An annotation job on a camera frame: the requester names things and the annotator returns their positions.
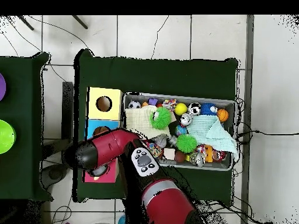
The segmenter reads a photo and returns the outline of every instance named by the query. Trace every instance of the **green table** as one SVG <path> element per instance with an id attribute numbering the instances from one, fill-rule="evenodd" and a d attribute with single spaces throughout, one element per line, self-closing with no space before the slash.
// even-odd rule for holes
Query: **green table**
<path id="1" fill-rule="evenodd" d="M 144 92 L 234 100 L 237 66 L 236 59 L 168 61 L 97 58 L 93 57 L 89 50 L 81 50 L 75 58 L 75 91 L 79 91 L 79 112 L 78 116 L 75 114 L 74 117 L 77 116 L 79 120 L 79 140 L 84 139 L 88 86 L 120 89 L 123 93 Z M 230 203 L 231 171 L 165 169 L 193 198 Z M 77 190 L 79 201 L 84 198 L 124 198 L 120 176 L 113 184 L 83 183 L 82 171 L 79 170 L 78 185 L 74 189 Z"/>
<path id="2" fill-rule="evenodd" d="M 0 155 L 0 199 L 51 199 L 39 183 L 41 150 L 41 68 L 47 53 L 31 58 L 0 57 L 7 94 L 0 101 L 0 119 L 16 131 L 16 142 Z"/>

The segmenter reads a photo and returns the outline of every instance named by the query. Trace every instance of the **blue ball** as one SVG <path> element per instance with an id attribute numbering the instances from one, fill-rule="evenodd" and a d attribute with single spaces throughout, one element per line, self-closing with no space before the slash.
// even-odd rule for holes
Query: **blue ball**
<path id="1" fill-rule="evenodd" d="M 126 215 L 120 217 L 118 224 L 126 224 Z"/>
<path id="2" fill-rule="evenodd" d="M 212 103 L 203 103 L 203 104 L 201 104 L 200 114 L 201 115 L 217 115 L 217 108 Z"/>
<path id="3" fill-rule="evenodd" d="M 181 125 L 178 125 L 175 128 L 175 134 L 177 136 L 182 135 L 182 134 L 187 134 L 187 128 L 186 127 L 182 127 Z"/>

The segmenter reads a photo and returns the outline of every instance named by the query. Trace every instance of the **yellow ball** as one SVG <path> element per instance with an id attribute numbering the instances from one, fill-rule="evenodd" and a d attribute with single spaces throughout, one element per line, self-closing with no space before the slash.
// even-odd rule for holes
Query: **yellow ball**
<path id="1" fill-rule="evenodd" d="M 219 109 L 217 111 L 217 116 L 221 122 L 227 121 L 228 119 L 228 112 L 225 109 Z"/>
<path id="2" fill-rule="evenodd" d="M 175 114 L 181 116 L 184 113 L 187 113 L 187 106 L 184 103 L 178 103 L 175 107 Z"/>

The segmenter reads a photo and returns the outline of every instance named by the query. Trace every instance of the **green plate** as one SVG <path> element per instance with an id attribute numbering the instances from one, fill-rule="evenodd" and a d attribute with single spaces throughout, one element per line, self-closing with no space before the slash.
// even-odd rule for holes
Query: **green plate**
<path id="1" fill-rule="evenodd" d="M 0 120 L 0 154 L 7 152 L 16 141 L 16 132 L 10 124 Z"/>

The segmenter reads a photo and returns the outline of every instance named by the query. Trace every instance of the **green fuzzy ball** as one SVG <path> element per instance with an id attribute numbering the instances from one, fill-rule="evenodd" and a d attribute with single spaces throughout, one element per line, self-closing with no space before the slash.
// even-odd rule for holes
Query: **green fuzzy ball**
<path id="1" fill-rule="evenodd" d="M 183 134 L 179 135 L 178 140 L 176 141 L 176 146 L 184 153 L 191 153 L 195 150 L 197 141 L 194 137 L 188 134 Z"/>
<path id="2" fill-rule="evenodd" d="M 157 110 L 150 115 L 149 120 L 155 129 L 162 130 L 171 123 L 171 112 L 165 107 L 158 107 Z"/>

